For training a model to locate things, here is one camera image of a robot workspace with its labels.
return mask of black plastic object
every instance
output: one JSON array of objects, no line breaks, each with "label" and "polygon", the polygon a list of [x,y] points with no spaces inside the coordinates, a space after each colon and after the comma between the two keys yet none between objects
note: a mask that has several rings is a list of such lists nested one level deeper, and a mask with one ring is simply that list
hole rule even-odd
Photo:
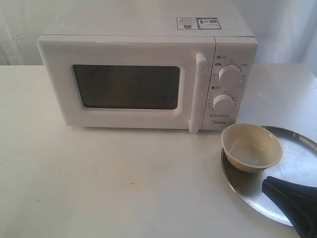
[{"label": "black plastic object", "polygon": [[262,192],[285,214],[301,238],[317,238],[317,187],[268,176]]}]

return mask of white wall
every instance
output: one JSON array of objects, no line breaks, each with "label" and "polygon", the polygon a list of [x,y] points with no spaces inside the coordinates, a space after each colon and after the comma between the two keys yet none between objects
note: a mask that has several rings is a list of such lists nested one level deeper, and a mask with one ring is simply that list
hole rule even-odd
[{"label": "white wall", "polygon": [[[317,0],[232,1],[259,43],[256,62],[304,62],[317,72]],[[66,2],[0,0],[0,64],[41,64],[36,40]]]}]

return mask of brand logo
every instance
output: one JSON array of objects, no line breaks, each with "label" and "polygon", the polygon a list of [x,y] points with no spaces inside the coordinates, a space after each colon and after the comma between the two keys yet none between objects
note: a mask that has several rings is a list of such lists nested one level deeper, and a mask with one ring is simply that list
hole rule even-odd
[{"label": "brand logo", "polygon": [[212,124],[226,124],[225,121],[220,121],[220,120],[212,120],[211,123]]}]

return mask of white table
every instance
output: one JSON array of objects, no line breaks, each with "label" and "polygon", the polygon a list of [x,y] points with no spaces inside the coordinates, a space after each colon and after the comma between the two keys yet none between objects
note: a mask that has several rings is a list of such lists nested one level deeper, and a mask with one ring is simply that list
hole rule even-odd
[{"label": "white table", "polygon": [[[317,140],[316,104],[301,64],[254,65],[238,121]],[[218,131],[67,127],[43,66],[1,66],[0,108],[1,238],[298,237],[231,190]]]}]

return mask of microwave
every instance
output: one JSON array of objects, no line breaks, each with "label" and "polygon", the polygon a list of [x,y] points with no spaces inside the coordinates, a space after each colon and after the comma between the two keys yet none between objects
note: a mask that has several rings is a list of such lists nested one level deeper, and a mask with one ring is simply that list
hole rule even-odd
[{"label": "microwave", "polygon": [[71,126],[221,130],[257,42],[225,0],[74,0],[38,47]]}]

